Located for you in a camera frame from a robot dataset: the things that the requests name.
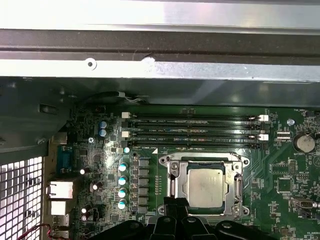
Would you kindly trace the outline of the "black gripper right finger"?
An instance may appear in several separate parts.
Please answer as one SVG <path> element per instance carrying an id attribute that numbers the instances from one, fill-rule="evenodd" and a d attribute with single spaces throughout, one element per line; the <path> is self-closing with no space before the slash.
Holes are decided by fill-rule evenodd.
<path id="1" fill-rule="evenodd" d="M 269 234 L 231 220 L 223 220 L 215 226 L 203 223 L 200 218 L 189 216 L 189 203 L 185 198 L 177 198 L 176 221 L 182 240 L 273 240 Z"/>

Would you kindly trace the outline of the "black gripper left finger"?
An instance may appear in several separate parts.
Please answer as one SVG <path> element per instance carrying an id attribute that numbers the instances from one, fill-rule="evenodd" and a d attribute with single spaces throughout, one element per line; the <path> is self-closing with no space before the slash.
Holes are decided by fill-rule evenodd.
<path id="1" fill-rule="evenodd" d="M 164 198 L 164 215 L 154 223 L 143 225 L 137 220 L 127 220 L 104 230 L 90 240 L 174 240 L 177 229 L 177 200 Z"/>

